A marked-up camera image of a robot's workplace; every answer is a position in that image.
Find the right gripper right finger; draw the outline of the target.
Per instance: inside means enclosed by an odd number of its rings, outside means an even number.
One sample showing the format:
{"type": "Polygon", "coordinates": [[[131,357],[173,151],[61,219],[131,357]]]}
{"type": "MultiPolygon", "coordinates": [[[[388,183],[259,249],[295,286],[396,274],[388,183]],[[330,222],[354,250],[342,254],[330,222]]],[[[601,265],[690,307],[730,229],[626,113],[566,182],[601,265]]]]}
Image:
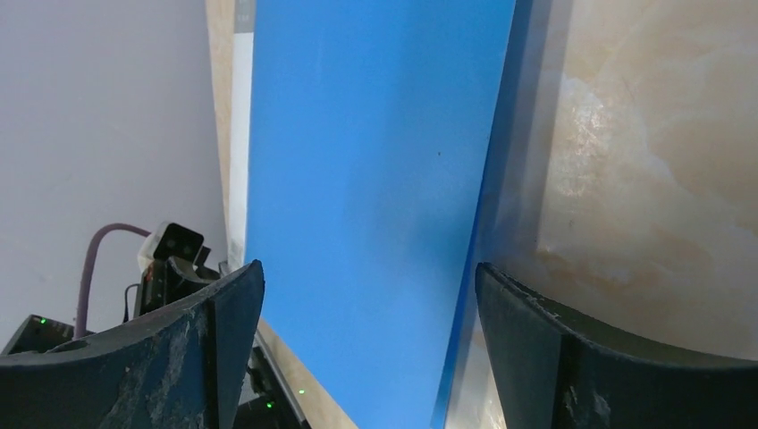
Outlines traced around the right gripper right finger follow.
{"type": "Polygon", "coordinates": [[[476,268],[480,323],[510,428],[754,428],[754,361],[682,349],[476,268]]]}

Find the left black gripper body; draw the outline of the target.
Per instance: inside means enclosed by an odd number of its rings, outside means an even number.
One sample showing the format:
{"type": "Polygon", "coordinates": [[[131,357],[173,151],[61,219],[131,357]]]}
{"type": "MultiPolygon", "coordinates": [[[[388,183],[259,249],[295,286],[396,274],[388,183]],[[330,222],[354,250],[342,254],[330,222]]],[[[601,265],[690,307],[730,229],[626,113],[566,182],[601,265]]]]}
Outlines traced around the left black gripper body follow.
{"type": "MultiPolygon", "coordinates": [[[[135,314],[129,321],[188,297],[222,278],[218,273],[197,268],[178,257],[154,262],[143,273],[137,291],[135,314]]],[[[94,333],[98,332],[76,336],[69,324],[40,315],[31,315],[5,346],[1,359],[4,356],[25,352],[44,353],[66,342],[94,333]]],[[[256,331],[240,391],[237,413],[230,428],[305,427],[307,419],[256,331]]]]}

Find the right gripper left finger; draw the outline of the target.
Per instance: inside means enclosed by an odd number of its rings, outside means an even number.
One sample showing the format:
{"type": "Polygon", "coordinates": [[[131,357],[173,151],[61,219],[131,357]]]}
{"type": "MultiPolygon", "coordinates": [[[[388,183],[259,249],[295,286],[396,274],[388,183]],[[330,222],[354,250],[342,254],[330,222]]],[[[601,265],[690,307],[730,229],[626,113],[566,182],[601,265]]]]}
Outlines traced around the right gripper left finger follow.
{"type": "Polygon", "coordinates": [[[2,427],[232,427],[264,293],[253,261],[126,324],[2,357],[2,427]]]}

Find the blue file folder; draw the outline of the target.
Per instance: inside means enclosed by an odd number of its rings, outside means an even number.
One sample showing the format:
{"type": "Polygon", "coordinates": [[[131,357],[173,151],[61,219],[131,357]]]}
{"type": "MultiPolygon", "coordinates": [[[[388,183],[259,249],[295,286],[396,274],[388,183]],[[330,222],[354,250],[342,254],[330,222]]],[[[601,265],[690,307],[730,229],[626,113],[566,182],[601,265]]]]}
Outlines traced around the blue file folder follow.
{"type": "Polygon", "coordinates": [[[260,1],[245,256],[361,428],[439,428],[511,1],[260,1]]]}

